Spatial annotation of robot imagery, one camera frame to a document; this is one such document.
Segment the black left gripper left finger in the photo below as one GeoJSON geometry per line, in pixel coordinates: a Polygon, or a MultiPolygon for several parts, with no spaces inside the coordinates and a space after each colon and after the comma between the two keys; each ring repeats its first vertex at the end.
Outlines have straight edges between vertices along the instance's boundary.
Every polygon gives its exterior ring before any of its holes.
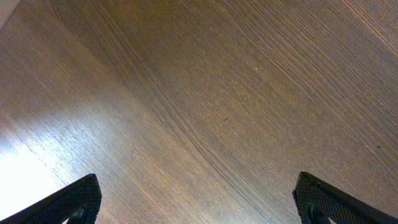
{"type": "Polygon", "coordinates": [[[101,206],[95,174],[88,174],[37,203],[1,220],[8,224],[94,224],[101,206]]]}

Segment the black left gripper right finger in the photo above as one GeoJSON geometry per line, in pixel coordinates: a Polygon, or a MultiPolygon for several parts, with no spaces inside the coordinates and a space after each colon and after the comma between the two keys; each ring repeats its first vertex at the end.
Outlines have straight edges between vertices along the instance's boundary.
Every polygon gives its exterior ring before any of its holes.
{"type": "Polygon", "coordinates": [[[397,223],[308,172],[299,173],[292,195],[302,223],[397,223]]]}

